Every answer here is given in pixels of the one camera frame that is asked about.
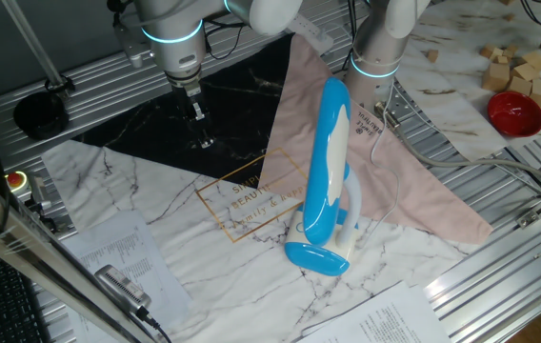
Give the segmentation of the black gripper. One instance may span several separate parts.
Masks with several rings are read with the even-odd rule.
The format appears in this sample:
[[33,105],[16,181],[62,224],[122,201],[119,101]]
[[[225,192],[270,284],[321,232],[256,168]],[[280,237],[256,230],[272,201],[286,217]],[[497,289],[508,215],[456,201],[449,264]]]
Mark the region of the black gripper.
[[209,133],[210,119],[203,103],[199,85],[185,85],[177,89],[179,108],[187,119],[187,128],[202,148],[209,148],[214,138]]

